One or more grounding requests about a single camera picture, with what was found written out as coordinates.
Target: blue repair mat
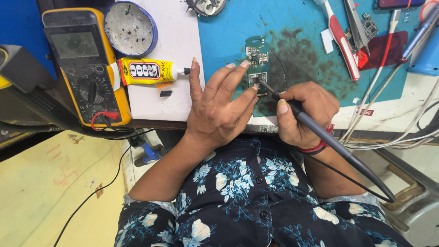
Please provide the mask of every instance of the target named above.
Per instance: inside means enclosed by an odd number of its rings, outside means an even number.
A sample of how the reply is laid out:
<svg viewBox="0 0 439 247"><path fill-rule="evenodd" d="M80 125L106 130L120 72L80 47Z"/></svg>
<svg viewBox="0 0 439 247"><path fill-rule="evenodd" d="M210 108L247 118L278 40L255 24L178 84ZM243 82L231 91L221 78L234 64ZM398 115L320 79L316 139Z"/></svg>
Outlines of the blue repair mat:
<svg viewBox="0 0 439 247"><path fill-rule="evenodd" d="M391 11L373 10L370 0L356 0L360 19L368 13L379 29L377 36L389 31ZM345 30L349 25L343 0L329 1L335 16ZM408 40L419 25L421 8L402 11L395 32L407 31ZM376 69L360 72L357 82L351 80L343 57L336 44L326 54L320 32L327 29L327 14L323 6L312 0L230 0L215 17L198 18L205 81L229 63L237 65L245 59L245 40L252 36L267 35L270 45L270 85L274 90L306 81L314 81L332 93L341 106L355 105L355 97L362 98L375 76ZM392 73L393 65L385 66L369 98L373 98ZM408 63L395 74L378 97L377 102L401 98ZM234 98L248 88L246 77L238 85ZM276 102L271 97L260 98L254 117L276 115Z"/></svg>

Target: glue tube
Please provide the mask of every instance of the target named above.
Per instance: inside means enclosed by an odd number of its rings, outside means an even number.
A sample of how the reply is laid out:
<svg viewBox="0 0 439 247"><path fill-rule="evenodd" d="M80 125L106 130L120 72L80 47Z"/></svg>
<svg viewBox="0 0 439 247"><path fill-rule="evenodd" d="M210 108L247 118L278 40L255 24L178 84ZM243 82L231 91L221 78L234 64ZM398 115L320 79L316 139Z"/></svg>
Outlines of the glue tube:
<svg viewBox="0 0 439 247"><path fill-rule="evenodd" d="M115 83L113 90L131 84L156 84L174 81L179 74L188 75L191 69L179 69L174 62L148 58L121 58L110 65Z"/></svg>

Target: right hand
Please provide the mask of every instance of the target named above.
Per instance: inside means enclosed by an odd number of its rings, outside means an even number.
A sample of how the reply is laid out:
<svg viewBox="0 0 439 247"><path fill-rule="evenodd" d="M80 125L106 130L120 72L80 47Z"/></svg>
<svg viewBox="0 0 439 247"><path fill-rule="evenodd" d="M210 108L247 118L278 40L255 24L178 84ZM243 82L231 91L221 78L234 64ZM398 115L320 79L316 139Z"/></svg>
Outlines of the right hand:
<svg viewBox="0 0 439 247"><path fill-rule="evenodd" d="M318 146L320 138L296 120L286 100L301 101L305 112L323 128L331 123L332 117L340 109L340 102L312 81L294 85L279 96L281 100L277 104L277 124L282 141L301 149Z"/></svg>

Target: small black rubber pad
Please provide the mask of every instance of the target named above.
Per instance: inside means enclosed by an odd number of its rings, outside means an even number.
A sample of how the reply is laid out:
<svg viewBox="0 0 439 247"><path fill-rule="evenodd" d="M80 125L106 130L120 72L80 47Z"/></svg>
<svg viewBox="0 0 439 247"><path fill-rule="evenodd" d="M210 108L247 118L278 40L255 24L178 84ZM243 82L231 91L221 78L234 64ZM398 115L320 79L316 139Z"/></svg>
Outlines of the small black rubber pad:
<svg viewBox="0 0 439 247"><path fill-rule="evenodd" d="M161 92L160 92L160 97L169 97L169 96L171 96L171 94L172 94L172 91L171 91L171 90L168 90L168 91L161 91Z"/></svg>

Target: shirt button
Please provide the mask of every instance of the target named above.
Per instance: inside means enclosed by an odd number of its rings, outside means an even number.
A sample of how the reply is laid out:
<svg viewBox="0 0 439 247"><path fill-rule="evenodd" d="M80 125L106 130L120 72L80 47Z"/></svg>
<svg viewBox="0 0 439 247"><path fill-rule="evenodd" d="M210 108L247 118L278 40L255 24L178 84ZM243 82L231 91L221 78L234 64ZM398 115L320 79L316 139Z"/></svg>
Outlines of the shirt button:
<svg viewBox="0 0 439 247"><path fill-rule="evenodd" d="M267 211L262 211L261 214L260 214L260 216L261 216L261 218L262 218L263 220L265 220L266 218L268 218L268 213L267 213Z"/></svg>

